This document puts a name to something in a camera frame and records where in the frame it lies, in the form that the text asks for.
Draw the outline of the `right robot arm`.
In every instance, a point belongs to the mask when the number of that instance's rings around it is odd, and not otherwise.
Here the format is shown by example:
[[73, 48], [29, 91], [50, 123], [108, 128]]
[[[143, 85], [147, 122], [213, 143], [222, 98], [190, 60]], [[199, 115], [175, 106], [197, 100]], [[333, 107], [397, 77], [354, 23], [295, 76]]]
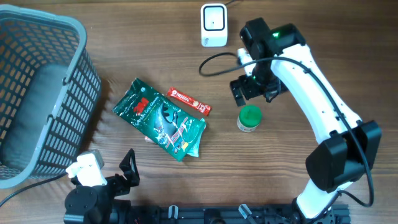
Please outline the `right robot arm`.
[[371, 176], [381, 129], [375, 121], [362, 121], [338, 96], [293, 24], [271, 29], [257, 18], [239, 35], [245, 73], [230, 83], [236, 104], [257, 96], [272, 101], [289, 91], [313, 129], [318, 145], [305, 161], [310, 179], [293, 202], [291, 221], [318, 222], [352, 183]]

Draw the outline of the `green gloves package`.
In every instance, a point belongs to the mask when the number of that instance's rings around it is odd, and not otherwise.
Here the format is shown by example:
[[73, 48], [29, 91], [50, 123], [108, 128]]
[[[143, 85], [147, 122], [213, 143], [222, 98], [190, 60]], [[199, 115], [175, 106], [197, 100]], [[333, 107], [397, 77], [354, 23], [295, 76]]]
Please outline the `green gloves package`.
[[177, 161], [182, 161], [203, 127], [200, 119], [136, 78], [113, 112], [151, 138]]

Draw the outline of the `red Nescafe stick sachet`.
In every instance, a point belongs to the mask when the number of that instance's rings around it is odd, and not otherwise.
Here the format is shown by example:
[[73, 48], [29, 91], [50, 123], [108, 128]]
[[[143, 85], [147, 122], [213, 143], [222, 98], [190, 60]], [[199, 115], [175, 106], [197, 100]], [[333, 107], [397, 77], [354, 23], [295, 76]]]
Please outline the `red Nescafe stick sachet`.
[[194, 98], [192, 98], [189, 95], [186, 95], [185, 93], [182, 93], [181, 91], [177, 90], [174, 87], [171, 87], [168, 92], [167, 96], [170, 96], [172, 98], [175, 98], [178, 101], [181, 101], [182, 103], [185, 103], [189, 107], [199, 111], [205, 116], [208, 116], [210, 111], [211, 111], [211, 106], [204, 104]]

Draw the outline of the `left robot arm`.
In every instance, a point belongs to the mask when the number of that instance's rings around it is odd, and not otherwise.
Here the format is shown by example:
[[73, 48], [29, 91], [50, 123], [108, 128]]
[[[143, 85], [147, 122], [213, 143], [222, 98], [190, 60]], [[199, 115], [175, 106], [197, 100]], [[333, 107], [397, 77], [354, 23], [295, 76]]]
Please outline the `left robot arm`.
[[65, 223], [139, 223], [129, 200], [116, 200], [127, 195], [140, 183], [135, 153], [130, 149], [119, 164], [123, 175], [104, 177], [104, 160], [98, 150], [87, 151], [67, 167], [76, 185], [65, 199]]

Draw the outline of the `green lid plastic jar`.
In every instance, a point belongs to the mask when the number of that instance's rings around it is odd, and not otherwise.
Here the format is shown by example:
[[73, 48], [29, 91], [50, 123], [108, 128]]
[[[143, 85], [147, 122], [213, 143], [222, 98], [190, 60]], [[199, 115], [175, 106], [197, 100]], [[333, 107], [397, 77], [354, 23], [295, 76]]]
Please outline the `green lid plastic jar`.
[[262, 111], [255, 105], [246, 105], [237, 118], [238, 128], [246, 133], [253, 132], [262, 121]]

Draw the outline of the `teal wet wipes pack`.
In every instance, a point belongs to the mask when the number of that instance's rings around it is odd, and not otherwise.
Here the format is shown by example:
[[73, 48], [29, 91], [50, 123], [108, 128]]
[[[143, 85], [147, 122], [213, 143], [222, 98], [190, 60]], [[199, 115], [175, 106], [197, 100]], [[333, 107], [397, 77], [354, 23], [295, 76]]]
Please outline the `teal wet wipes pack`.
[[192, 146], [192, 148], [187, 152], [187, 154], [188, 154], [189, 156], [192, 156], [192, 157], [199, 157], [200, 141], [201, 141], [202, 134], [203, 134], [203, 132], [204, 132], [204, 130], [205, 130], [205, 128], [206, 128], [206, 121], [205, 121], [205, 119], [202, 118], [200, 121], [203, 123], [203, 127], [202, 127], [202, 129], [200, 130], [200, 132], [198, 133], [197, 141], [194, 143], [194, 145]]

